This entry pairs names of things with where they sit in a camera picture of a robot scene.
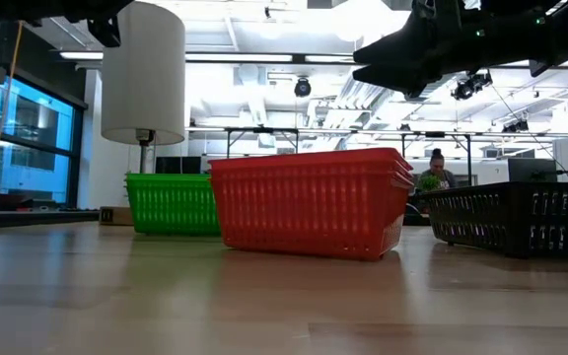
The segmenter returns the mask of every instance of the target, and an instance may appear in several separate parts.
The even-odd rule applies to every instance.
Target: red plastic basket
[[[399,242],[412,168],[395,149],[211,163],[228,247],[378,260]]]

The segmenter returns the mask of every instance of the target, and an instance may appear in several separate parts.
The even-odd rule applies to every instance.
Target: ceiling
[[[145,2],[182,19],[187,51],[211,52],[351,54],[399,30],[410,9],[408,0],[332,0],[338,5],[327,9],[321,0]],[[50,19],[33,31],[59,50],[102,50],[82,23]],[[450,91],[462,74],[450,75],[427,88],[422,101],[406,102],[397,93],[354,82],[351,66],[259,65],[260,85],[251,88],[243,85],[239,67],[187,65],[186,100],[197,125],[348,128],[358,124],[395,130],[409,123],[421,130],[500,132],[513,118],[511,111],[530,122],[548,123],[554,108],[568,100],[568,70],[549,70],[533,78],[527,69],[493,69],[496,90],[486,88],[461,102],[451,98]],[[313,89],[307,98],[293,93],[298,77],[310,80]]]

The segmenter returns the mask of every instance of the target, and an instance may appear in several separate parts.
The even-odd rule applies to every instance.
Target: green plastic basket
[[[220,236],[208,175],[128,174],[126,189],[135,231]]]

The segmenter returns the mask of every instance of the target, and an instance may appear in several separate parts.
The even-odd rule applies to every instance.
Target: white lampshade
[[[137,129],[154,130],[154,144],[184,139],[185,26],[174,13],[133,2],[118,15],[122,45],[105,48],[104,138],[139,144]]]

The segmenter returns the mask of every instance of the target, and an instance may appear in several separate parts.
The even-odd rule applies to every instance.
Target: dark hair
[[[433,150],[433,153],[431,154],[431,162],[433,162],[434,160],[437,160],[437,159],[444,160],[444,156],[442,155],[442,149],[440,149],[440,148],[435,148]]]

